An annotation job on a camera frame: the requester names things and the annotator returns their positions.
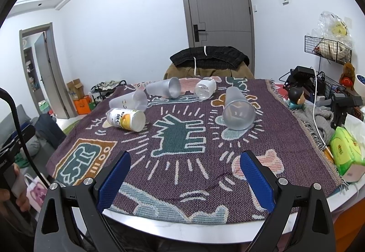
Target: green rug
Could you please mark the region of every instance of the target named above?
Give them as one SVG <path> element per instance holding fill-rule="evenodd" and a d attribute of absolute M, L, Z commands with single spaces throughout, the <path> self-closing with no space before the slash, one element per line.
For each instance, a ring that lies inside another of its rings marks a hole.
<path fill-rule="evenodd" d="M 63 130 L 63 132 L 64 132 L 66 135 L 68 135 L 68 134 L 71 132 L 71 130 L 74 128 L 74 126 L 78 124 L 78 122 L 79 122 L 79 121 L 80 121 L 80 119 L 79 119 L 79 120 L 76 120 L 74 123 L 70 124 L 67 128 L 65 128 L 65 129 Z"/>

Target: gray door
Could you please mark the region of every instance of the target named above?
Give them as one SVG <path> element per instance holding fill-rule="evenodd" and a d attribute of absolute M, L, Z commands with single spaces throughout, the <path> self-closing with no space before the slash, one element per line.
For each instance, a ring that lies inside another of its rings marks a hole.
<path fill-rule="evenodd" d="M 38 68 L 46 90 L 49 103 L 57 118 L 69 118 L 66 108 L 61 100 L 60 93 L 56 86 L 56 81 L 52 72 L 50 57 L 47 50 L 45 33 L 34 43 L 35 54 L 37 57 Z"/>
<path fill-rule="evenodd" d="M 189 45 L 233 46 L 250 59 L 254 72 L 253 19 L 250 0 L 188 0 Z"/>

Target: door handle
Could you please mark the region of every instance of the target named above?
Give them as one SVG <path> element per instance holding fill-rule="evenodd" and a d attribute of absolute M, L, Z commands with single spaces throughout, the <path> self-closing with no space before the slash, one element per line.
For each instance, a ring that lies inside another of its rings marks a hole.
<path fill-rule="evenodd" d="M 195 42 L 199 42 L 199 32 L 205 32 L 205 30 L 199 30 L 198 25 L 193 25 Z"/>

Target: person's hand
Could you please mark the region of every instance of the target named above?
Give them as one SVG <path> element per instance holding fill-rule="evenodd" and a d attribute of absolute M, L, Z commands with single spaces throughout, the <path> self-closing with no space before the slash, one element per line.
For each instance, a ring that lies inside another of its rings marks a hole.
<path fill-rule="evenodd" d="M 14 164 L 15 175 L 19 175 L 20 169 L 17 164 Z M 0 202 L 5 202 L 10 199 L 10 192 L 7 189 L 0 189 Z M 17 198 L 16 204 L 19 206 L 22 212 L 30 210 L 29 199 L 27 198 L 27 190 L 24 190 Z"/>

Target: blue gripper pad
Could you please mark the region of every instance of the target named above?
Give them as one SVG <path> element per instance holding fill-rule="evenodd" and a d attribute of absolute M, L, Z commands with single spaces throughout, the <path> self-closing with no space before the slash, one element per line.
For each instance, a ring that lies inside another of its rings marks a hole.
<path fill-rule="evenodd" d="M 260 206 L 271 213 L 275 208 L 273 189 L 246 152 L 241 153 L 240 167 Z"/>
<path fill-rule="evenodd" d="M 131 156 L 126 151 L 119 161 L 114 165 L 104 183 L 99 188 L 98 202 L 96 204 L 100 213 L 104 209 L 110 208 L 122 183 L 131 167 Z"/>

